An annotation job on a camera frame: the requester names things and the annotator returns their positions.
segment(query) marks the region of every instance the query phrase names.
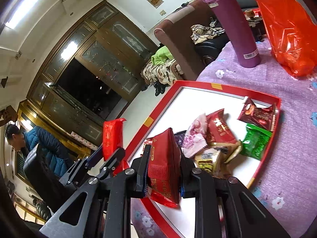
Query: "black screen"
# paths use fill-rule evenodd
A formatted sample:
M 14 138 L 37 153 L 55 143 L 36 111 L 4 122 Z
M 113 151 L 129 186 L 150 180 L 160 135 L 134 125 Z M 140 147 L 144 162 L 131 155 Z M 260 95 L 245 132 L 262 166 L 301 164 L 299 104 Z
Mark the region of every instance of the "black screen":
M 57 85 L 104 120 L 121 99 L 75 58 L 62 73 Z

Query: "pink wrapper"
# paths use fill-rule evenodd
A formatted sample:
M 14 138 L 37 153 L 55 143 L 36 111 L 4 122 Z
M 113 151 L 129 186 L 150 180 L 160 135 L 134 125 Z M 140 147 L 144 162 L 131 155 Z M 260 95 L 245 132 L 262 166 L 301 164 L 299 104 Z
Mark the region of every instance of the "pink wrapper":
M 208 124 L 205 114 L 198 116 L 191 124 L 185 134 L 183 142 L 183 153 L 185 157 L 193 157 L 196 153 L 207 146 L 207 126 Z

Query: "glass cabinet door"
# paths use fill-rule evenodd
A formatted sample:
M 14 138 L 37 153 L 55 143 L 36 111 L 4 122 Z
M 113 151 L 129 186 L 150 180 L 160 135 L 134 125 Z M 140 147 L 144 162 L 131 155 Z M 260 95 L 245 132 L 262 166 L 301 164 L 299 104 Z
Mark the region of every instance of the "glass cabinet door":
M 115 15 L 117 11 L 109 4 L 104 4 L 88 18 L 96 26 L 101 26 L 106 20 Z
M 157 46 L 120 13 L 107 21 L 99 32 L 108 35 L 129 57 L 136 57 L 138 68 L 143 67 L 157 50 Z
M 48 82 L 48 80 L 46 77 L 41 75 L 37 80 L 30 97 L 31 101 L 40 109 L 42 108 L 43 103 L 49 93 L 49 91 L 44 87 L 45 82 Z
M 64 43 L 64 45 L 58 50 L 58 52 L 55 54 L 51 62 L 44 70 L 44 74 L 49 79 L 51 79 L 51 81 L 56 80 L 60 72 L 65 67 L 65 62 L 68 61 L 77 52 L 78 47 L 89 36 L 91 31 L 92 30 L 90 28 L 82 23 Z
M 127 101 L 132 101 L 139 92 L 139 80 L 126 67 L 120 53 L 114 53 L 100 39 L 92 37 L 76 59 Z
M 87 119 L 57 95 L 48 95 L 42 111 L 69 134 L 74 131 L 97 146 L 101 144 L 102 127 Z

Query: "metal screw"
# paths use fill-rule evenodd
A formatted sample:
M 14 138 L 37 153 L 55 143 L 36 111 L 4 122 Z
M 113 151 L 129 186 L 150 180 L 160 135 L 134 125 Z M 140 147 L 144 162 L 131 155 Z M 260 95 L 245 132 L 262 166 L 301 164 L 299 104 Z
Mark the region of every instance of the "metal screw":
M 132 174 L 134 174 L 134 169 L 128 168 L 124 172 L 126 173 L 126 175 L 132 175 Z
M 229 177 L 229 182 L 235 184 L 238 182 L 238 179 L 236 177 L 232 176 L 232 177 Z
M 194 174 L 197 174 L 197 175 L 201 173 L 201 169 L 200 168 L 193 168 L 192 171 L 193 171 Z
M 98 182 L 98 179 L 96 177 L 92 177 L 88 181 L 89 184 L 96 184 L 97 182 Z

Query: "barcode label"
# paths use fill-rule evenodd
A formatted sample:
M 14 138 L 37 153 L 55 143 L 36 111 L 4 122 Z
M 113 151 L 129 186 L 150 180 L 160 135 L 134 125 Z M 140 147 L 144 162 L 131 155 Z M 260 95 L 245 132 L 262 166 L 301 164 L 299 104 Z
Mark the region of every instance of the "barcode label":
M 217 2 L 211 3 L 209 5 L 210 8 L 217 7 L 219 4 Z
M 253 57 L 256 57 L 258 55 L 259 51 L 256 49 L 254 52 L 247 54 L 247 55 L 243 55 L 243 57 L 245 59 L 251 59 Z

